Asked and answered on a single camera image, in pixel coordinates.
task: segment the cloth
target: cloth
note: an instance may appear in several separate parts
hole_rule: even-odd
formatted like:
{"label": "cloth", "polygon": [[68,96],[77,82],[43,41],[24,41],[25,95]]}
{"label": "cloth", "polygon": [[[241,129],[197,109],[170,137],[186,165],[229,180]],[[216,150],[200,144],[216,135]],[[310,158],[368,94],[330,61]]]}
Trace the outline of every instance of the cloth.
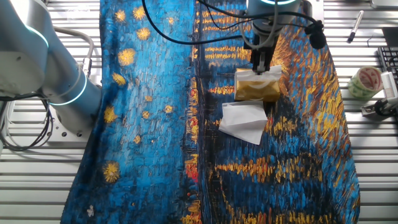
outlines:
{"label": "cloth", "polygon": [[[236,32],[215,28],[195,1],[147,5],[175,39]],[[101,0],[100,14],[103,101],[61,223],[357,222],[358,179],[327,46],[312,49],[299,27],[282,31],[272,61],[282,65],[281,98],[266,104],[256,146],[218,131],[233,73],[250,66],[242,40],[173,44],[138,0]]]}

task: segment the white tissue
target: white tissue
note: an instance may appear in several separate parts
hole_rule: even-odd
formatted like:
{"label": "white tissue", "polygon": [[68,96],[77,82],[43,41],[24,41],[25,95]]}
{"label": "white tissue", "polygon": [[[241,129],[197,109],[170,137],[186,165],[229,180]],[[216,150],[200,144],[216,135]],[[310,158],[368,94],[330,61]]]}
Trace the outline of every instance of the white tissue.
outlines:
{"label": "white tissue", "polygon": [[262,101],[223,103],[223,119],[219,130],[259,145],[266,123]]}

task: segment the metal grid table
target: metal grid table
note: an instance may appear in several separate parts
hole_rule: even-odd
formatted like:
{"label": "metal grid table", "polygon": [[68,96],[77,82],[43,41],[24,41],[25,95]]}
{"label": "metal grid table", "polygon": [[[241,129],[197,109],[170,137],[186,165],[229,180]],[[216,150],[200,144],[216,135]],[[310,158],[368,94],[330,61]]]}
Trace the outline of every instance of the metal grid table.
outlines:
{"label": "metal grid table", "polygon": [[[93,38],[96,48],[91,79],[95,82],[101,80],[99,8],[99,0],[52,0],[49,3],[55,26],[76,29]],[[386,45],[381,28],[398,26],[398,12],[375,10],[367,0],[324,0],[324,10],[325,34],[336,65],[361,187],[359,223],[398,223],[395,119],[374,122],[363,118],[360,107],[375,103],[384,93],[378,93],[369,102],[356,101],[346,87],[350,77],[362,66],[380,67],[376,51]],[[354,42],[347,44],[359,10],[365,10],[362,23]],[[88,44],[76,37],[58,36],[76,60],[82,62]],[[42,124],[37,123],[44,116],[40,101],[18,101],[11,117],[15,123],[10,126],[11,134],[21,144],[32,142],[42,129]],[[14,153],[4,149],[0,159],[0,224],[59,223],[84,148],[84,144],[65,138],[62,144],[48,144],[30,152]]]}

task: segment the pen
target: pen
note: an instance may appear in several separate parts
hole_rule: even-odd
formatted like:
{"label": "pen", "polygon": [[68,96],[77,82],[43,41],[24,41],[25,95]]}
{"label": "pen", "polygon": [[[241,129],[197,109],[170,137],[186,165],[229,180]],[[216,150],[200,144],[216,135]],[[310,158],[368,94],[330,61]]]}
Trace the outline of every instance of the pen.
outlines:
{"label": "pen", "polygon": [[348,43],[351,43],[354,40],[355,33],[358,30],[359,24],[361,23],[361,20],[362,20],[362,17],[363,17],[364,13],[365,12],[363,10],[361,10],[359,12],[358,17],[356,18],[355,25],[354,25],[353,29],[351,30],[351,34],[349,35],[349,38],[347,40]]}

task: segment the yellow bag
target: yellow bag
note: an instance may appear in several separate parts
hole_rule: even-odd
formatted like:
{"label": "yellow bag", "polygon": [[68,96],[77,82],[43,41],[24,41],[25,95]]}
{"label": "yellow bag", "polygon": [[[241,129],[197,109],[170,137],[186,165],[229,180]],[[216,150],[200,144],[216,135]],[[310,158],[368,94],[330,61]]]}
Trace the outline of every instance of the yellow bag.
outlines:
{"label": "yellow bag", "polygon": [[238,68],[235,73],[235,100],[276,102],[280,97],[281,75],[280,65],[273,66],[269,72],[263,72],[260,75],[251,69]]}

